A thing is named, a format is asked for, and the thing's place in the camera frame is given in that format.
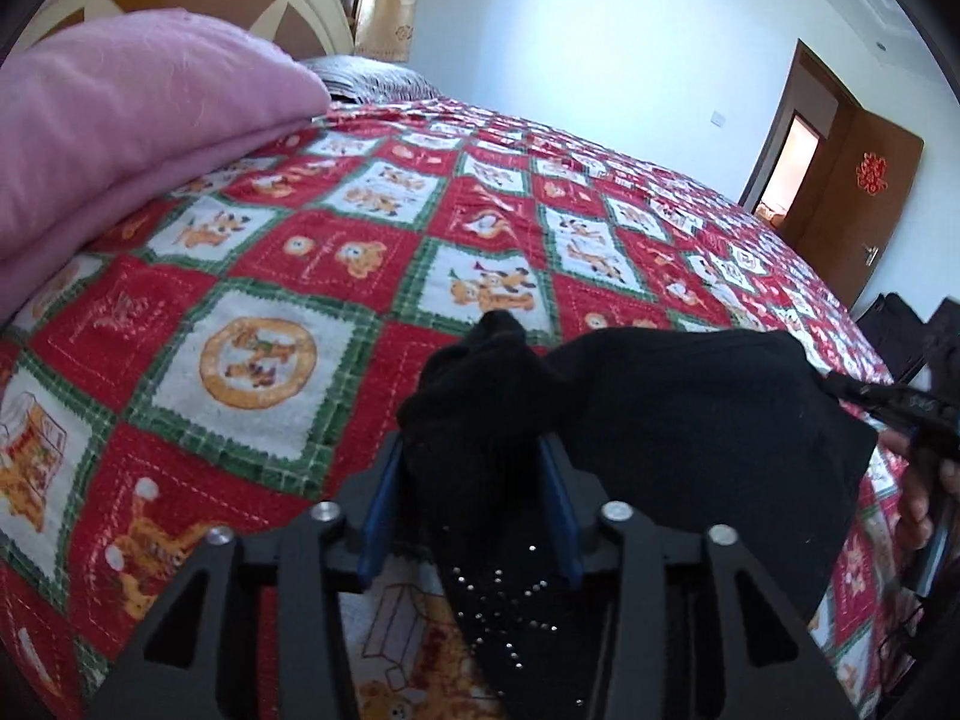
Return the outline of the right hand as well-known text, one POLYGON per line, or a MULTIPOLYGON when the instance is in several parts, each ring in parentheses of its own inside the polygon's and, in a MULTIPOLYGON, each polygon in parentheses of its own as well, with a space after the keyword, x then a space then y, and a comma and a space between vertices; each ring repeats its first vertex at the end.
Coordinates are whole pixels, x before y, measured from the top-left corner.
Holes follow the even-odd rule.
POLYGON ((935 530, 929 515, 931 508, 931 483, 924 479, 916 463, 911 460, 910 439, 903 434, 884 429, 878 433, 878 445, 900 455, 907 462, 901 475, 901 496, 898 501, 898 522, 895 525, 896 541, 903 550, 918 551, 924 548, 935 530))

